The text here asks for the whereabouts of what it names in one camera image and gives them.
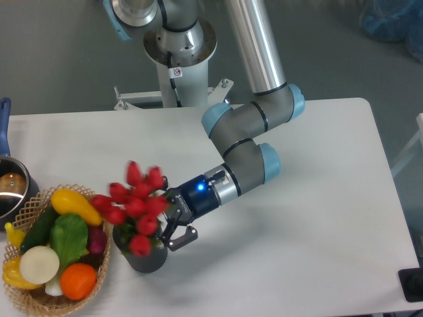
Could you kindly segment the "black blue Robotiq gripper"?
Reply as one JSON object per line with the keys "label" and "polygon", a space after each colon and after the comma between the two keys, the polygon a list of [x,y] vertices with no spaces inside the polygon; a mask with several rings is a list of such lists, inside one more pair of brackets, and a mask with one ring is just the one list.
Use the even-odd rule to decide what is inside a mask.
{"label": "black blue Robotiq gripper", "polygon": [[[170,251],[177,251],[198,238],[197,229],[189,224],[217,209],[219,201],[203,174],[174,188],[169,187],[166,176],[162,180],[161,189],[170,205],[165,211],[167,226],[159,239]],[[176,228],[171,226],[186,226],[184,234],[173,238]]]}

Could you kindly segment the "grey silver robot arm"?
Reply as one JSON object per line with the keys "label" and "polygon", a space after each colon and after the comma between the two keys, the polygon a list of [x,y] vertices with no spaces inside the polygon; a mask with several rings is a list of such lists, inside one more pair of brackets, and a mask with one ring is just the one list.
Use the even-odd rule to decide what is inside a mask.
{"label": "grey silver robot arm", "polygon": [[156,64],[163,106],[205,106],[202,126],[223,162],[167,194],[172,207],[160,237],[178,250],[198,236],[192,223],[275,178],[277,152],[254,138],[298,117],[305,108],[300,89],[286,82],[262,1],[226,1],[235,39],[254,100],[237,108],[208,90],[208,61],[217,47],[213,27],[198,15],[195,1],[105,1],[123,40],[125,28],[148,27],[146,54]]}

